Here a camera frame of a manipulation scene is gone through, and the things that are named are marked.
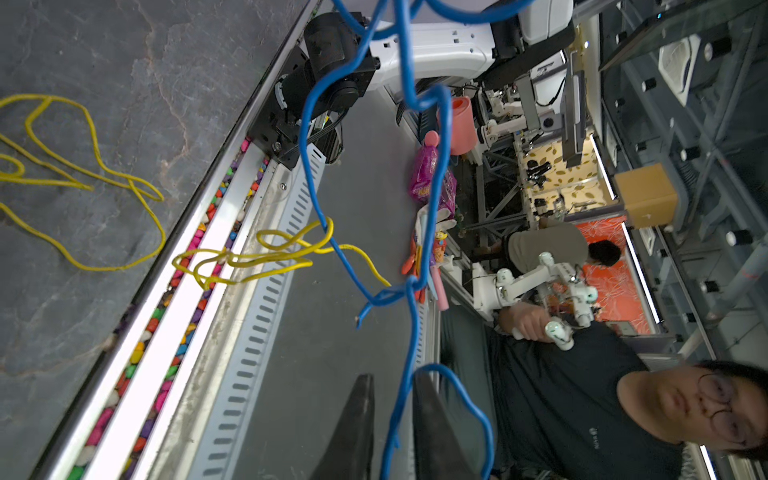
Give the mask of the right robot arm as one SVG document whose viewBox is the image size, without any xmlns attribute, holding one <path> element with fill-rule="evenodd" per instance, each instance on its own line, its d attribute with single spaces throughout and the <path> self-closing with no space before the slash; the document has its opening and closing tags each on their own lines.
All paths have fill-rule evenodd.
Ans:
<svg viewBox="0 0 768 480">
<path fill-rule="evenodd" d="M 574 37 L 571 1 L 523 1 L 504 20 L 483 24 L 415 23 L 411 27 L 412 79 L 423 92 L 441 79 L 477 80 L 500 89 L 528 72 Z M 400 82 L 400 39 L 392 22 L 369 43 L 363 33 L 371 20 L 360 12 L 331 10 L 309 20 L 275 79 L 246 138 L 288 169 L 299 159 L 302 112 L 318 81 L 355 58 L 360 64 L 318 95 L 308 123 L 307 141 L 329 143 L 338 122 L 367 92 Z M 334 117 L 329 126 L 323 120 Z"/>
</svg>

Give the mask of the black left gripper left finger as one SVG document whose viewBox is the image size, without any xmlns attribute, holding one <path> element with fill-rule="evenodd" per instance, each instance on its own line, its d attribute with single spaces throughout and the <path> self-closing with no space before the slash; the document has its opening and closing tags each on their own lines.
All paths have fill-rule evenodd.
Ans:
<svg viewBox="0 0 768 480">
<path fill-rule="evenodd" d="M 374 419 L 374 376 L 361 374 L 352 386 L 328 446 L 310 478 L 370 479 Z"/>
</svg>

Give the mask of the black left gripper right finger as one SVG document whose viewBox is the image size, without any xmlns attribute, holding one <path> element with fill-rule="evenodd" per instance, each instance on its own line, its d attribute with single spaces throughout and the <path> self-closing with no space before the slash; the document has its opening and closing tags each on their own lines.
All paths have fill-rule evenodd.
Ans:
<svg viewBox="0 0 768 480">
<path fill-rule="evenodd" d="M 416 478 L 479 479 L 461 450 L 430 376 L 417 373 L 413 380 Z"/>
</svg>

